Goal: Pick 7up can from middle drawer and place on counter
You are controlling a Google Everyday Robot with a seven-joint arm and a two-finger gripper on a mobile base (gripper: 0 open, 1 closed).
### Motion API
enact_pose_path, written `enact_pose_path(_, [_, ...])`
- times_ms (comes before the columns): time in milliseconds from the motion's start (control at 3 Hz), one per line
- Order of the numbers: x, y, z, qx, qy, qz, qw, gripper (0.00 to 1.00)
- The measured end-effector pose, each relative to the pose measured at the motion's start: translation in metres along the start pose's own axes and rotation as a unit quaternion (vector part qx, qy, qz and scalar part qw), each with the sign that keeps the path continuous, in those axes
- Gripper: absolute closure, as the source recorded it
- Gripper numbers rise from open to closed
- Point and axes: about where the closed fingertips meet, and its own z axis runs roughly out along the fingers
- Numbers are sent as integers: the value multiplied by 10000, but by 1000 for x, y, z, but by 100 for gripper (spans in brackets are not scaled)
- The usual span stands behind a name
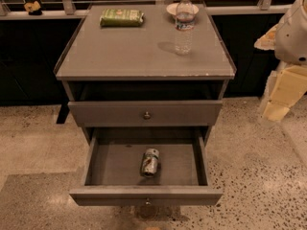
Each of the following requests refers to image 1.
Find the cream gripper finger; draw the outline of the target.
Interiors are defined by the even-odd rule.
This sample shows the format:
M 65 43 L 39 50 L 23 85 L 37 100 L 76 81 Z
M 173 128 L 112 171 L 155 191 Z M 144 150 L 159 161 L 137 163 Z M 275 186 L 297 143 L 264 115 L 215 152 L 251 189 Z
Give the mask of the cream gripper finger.
M 254 47 L 259 50 L 274 50 L 275 49 L 275 34 L 277 26 L 271 27 L 265 34 L 256 40 Z
M 306 67 L 290 65 L 272 71 L 261 102 L 261 116 L 270 121 L 281 121 L 306 92 Z

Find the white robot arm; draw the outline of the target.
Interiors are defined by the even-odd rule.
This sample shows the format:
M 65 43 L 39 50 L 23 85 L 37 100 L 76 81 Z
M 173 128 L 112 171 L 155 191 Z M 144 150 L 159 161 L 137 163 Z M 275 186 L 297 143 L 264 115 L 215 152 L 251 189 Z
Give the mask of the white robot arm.
M 307 0 L 295 0 L 254 47 L 274 50 L 280 65 L 268 78 L 261 116 L 281 121 L 307 92 Z

